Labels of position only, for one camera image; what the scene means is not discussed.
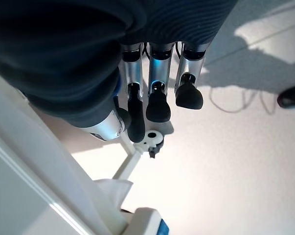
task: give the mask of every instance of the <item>white plastic part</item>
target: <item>white plastic part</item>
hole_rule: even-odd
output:
[[[0,139],[94,233],[119,235],[127,227],[128,223],[119,209],[67,152],[21,95],[1,78]]]
[[[161,216],[151,208],[138,208],[122,235],[157,235]]]
[[[122,133],[121,143],[126,152],[128,153],[127,158],[124,160],[113,179],[127,180],[141,159],[143,152],[148,152],[150,147],[156,147],[157,144],[163,141],[163,135],[158,131],[147,131],[145,137],[140,143],[132,144],[128,135]]]
[[[95,233],[50,188],[48,188],[48,186],[1,139],[0,159],[43,198],[43,200],[46,201],[79,235],[95,235]]]

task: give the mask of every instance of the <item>white floor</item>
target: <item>white floor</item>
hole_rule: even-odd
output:
[[[176,107],[177,67],[174,56],[174,132],[155,160],[144,155],[123,208],[158,209],[172,235],[295,235],[295,109],[276,104],[295,85],[295,0],[240,0],[207,52],[202,110]],[[43,118],[94,179],[126,157],[116,141]]]

